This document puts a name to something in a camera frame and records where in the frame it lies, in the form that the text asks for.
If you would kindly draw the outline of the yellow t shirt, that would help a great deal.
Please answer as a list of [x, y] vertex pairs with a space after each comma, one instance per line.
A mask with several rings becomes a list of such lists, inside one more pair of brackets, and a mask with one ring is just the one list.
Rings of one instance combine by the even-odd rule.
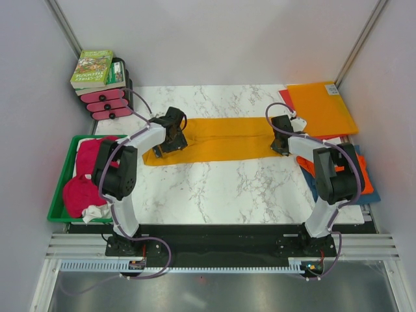
[[274, 133], [266, 118], [195, 118], [183, 131], [188, 146], [157, 158], [149, 150], [146, 166], [243, 161], [278, 157], [270, 147]]

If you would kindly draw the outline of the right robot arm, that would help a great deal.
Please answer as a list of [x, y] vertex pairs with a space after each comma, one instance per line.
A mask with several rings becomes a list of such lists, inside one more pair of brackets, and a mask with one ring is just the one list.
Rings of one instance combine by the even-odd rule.
[[298, 239], [299, 251], [307, 256], [321, 248], [320, 238], [330, 234], [339, 209], [361, 195], [365, 181], [354, 146], [348, 142], [335, 144], [294, 132], [287, 115], [271, 118], [274, 130], [272, 150], [280, 155], [290, 154], [313, 163], [318, 199], [304, 227], [307, 234]]

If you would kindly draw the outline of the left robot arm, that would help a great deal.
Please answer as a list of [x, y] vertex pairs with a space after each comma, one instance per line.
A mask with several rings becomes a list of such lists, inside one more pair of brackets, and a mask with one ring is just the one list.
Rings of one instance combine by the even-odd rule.
[[127, 255], [137, 255], [143, 246], [142, 239], [135, 235], [140, 224], [131, 198], [137, 181], [138, 158], [148, 151], [161, 158], [186, 148], [183, 134], [186, 125], [186, 114], [169, 107], [164, 116], [146, 120], [137, 132], [100, 143], [92, 182], [110, 207], [114, 232], [123, 236], [120, 248]]

